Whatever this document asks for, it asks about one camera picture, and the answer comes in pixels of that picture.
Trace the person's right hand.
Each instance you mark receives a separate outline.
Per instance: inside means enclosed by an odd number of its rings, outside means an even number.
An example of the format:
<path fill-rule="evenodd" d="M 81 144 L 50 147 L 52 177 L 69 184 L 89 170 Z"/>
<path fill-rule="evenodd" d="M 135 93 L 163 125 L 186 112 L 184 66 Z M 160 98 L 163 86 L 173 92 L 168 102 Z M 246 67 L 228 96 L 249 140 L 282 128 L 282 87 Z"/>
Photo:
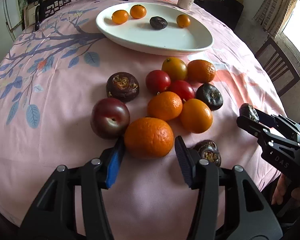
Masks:
<path fill-rule="evenodd" d="M 278 204 L 278 205 L 282 204 L 283 197 L 287 191 L 287 187 L 288 187 L 288 180 L 284 174 L 281 174 L 271 200 L 272 204 Z M 295 206 L 300 207 L 300 187 L 294 189 L 291 192 L 291 197 L 294 199 Z"/>

